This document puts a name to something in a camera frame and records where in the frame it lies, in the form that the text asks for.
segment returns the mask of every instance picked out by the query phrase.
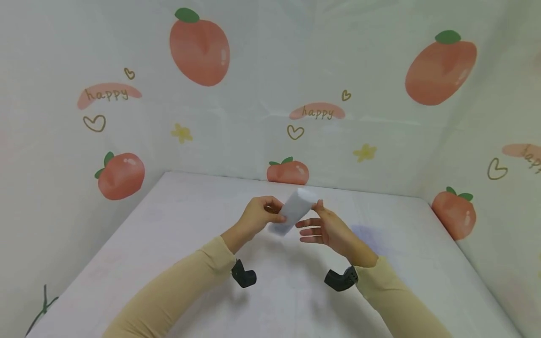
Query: right hand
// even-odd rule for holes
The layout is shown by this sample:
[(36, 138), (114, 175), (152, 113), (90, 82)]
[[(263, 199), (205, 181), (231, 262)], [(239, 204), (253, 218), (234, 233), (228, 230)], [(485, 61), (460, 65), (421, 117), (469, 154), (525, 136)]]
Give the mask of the right hand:
[(325, 244), (339, 255), (347, 258), (353, 266), (370, 268), (378, 261), (378, 256), (370, 249), (334, 212), (323, 206), (323, 200), (319, 200), (312, 206), (320, 218), (309, 218), (298, 222), (297, 228), (314, 227), (303, 229), (299, 233), (300, 241), (304, 243)]

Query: finger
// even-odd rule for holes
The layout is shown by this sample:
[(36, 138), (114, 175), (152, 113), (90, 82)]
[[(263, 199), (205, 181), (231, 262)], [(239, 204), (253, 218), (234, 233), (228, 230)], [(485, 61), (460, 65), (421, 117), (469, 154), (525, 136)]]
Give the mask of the finger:
[(277, 213), (280, 212), (279, 210), (273, 209), (273, 207), (271, 207), (271, 206), (264, 206), (263, 209), (264, 209), (266, 212), (271, 213), (271, 214), (277, 214)]
[(299, 231), (301, 236), (321, 236), (321, 228), (310, 228)]
[(329, 209), (325, 208), (323, 206), (323, 200), (318, 200), (316, 205), (312, 208), (319, 217), (325, 222), (326, 220), (330, 220), (331, 217), (336, 216), (336, 214)]
[(307, 220), (302, 220), (300, 222), (297, 222), (295, 226), (297, 228), (305, 228), (305, 227), (320, 227), (322, 224), (322, 221), (320, 218), (309, 218)]
[(280, 211), (283, 207), (283, 203), (274, 196), (261, 196), (259, 199), (263, 203), (263, 206), (272, 207), (274, 210)]
[(270, 214), (268, 213), (267, 214), (267, 223), (268, 222), (273, 222), (273, 223), (284, 223), (286, 221), (286, 217), (283, 216), (283, 215), (278, 215), (278, 214)]
[(303, 243), (323, 244), (323, 237), (321, 237), (321, 236), (301, 237), (300, 240)]

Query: wallpaper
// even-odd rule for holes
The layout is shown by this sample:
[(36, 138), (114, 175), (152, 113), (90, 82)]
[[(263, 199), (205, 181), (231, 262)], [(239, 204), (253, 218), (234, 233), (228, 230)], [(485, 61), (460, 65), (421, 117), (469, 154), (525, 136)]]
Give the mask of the wallpaper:
[(534, 1), (53, 0), (4, 13), (9, 336), (54, 306), (47, 295), (167, 170), (421, 197), (519, 330), (541, 332)]

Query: heart outline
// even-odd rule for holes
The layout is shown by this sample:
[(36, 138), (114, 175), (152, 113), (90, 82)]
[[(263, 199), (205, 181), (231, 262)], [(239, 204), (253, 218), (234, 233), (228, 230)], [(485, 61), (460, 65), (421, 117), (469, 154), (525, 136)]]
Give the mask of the heart outline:
[(129, 70), (128, 68), (124, 68), (124, 74), (128, 77), (128, 79), (133, 80), (135, 79), (135, 72), (132, 70)]
[[(301, 132), (301, 134), (300, 134), (299, 136), (297, 136), (297, 137), (294, 138), (293, 136), (291, 136), (291, 132), (289, 132), (289, 127), (291, 127), (291, 129), (293, 130), (292, 133), (296, 133), (299, 129), (301, 129), (302, 132)], [(294, 141), (300, 139), (301, 136), (304, 135), (304, 132), (305, 132), (305, 129), (304, 129), (303, 127), (295, 128), (295, 127), (294, 127), (293, 125), (291, 125), (291, 124), (287, 126), (287, 136), (289, 136), (289, 138), (291, 138), (291, 139), (294, 140)]]
[[(102, 118), (102, 119), (103, 119), (103, 125), (102, 125), (101, 129), (94, 129), (94, 128), (92, 128), (91, 126), (88, 125), (87, 120), (89, 120), (90, 123), (91, 123), (92, 125), (94, 125), (94, 124), (96, 124), (96, 121), (97, 121), (98, 118)], [(101, 115), (101, 114), (100, 114), (100, 115), (96, 115), (96, 116), (94, 117), (93, 120), (92, 120), (90, 117), (88, 117), (88, 116), (83, 116), (83, 123), (84, 123), (84, 125), (85, 125), (88, 129), (92, 130), (93, 132), (102, 132), (103, 129), (105, 129), (105, 124), (106, 124), (106, 122), (107, 122), (107, 120), (105, 119), (105, 116), (103, 116), (103, 115)]]
[(344, 91), (342, 92), (342, 101), (347, 101), (351, 98), (351, 93), (350, 92), (347, 92), (347, 89), (344, 89)]
[[(496, 165), (494, 166), (494, 171), (501, 171), (501, 170), (505, 170), (505, 173), (503, 175), (501, 175), (500, 177), (497, 177), (497, 178), (494, 178), (490, 175), (490, 171), (492, 169), (492, 164), (493, 163), (496, 163)], [(497, 180), (500, 180), (502, 178), (504, 178), (505, 175), (507, 175), (507, 173), (509, 172), (509, 168), (508, 167), (499, 167), (500, 165), (500, 159), (495, 157), (493, 158), (491, 161), (490, 161), (490, 164), (489, 164), (489, 168), (487, 169), (486, 171), (486, 175), (489, 177), (489, 180), (491, 181), (497, 181)]]

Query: hand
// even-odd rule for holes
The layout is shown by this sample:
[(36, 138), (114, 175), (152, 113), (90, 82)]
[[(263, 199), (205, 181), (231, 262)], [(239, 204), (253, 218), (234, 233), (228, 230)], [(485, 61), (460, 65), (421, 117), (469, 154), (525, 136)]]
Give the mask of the hand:
[(240, 248), (265, 228), (267, 223), (284, 223), (286, 218), (278, 215), (283, 203), (273, 196), (254, 197), (250, 200), (238, 222), (222, 234), (229, 250), (236, 254)]
[(323, 206), (323, 200), (319, 200), (312, 209), (320, 218), (310, 218), (298, 222), (297, 228), (314, 227), (303, 229), (299, 233), (300, 241), (304, 243), (325, 244), (339, 255), (347, 258), (353, 266), (374, 267), (378, 256), (370, 249), (334, 212)]

